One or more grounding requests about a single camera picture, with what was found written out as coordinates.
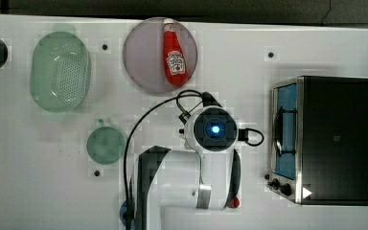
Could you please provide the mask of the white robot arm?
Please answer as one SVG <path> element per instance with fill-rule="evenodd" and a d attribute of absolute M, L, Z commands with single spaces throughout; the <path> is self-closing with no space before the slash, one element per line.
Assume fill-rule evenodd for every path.
<path fill-rule="evenodd" d="M 185 149 L 153 146 L 135 161 L 131 176 L 135 230 L 162 230 L 161 209 L 222 210 L 237 198 L 239 129 L 224 108 L 209 105 L 184 126 Z"/>

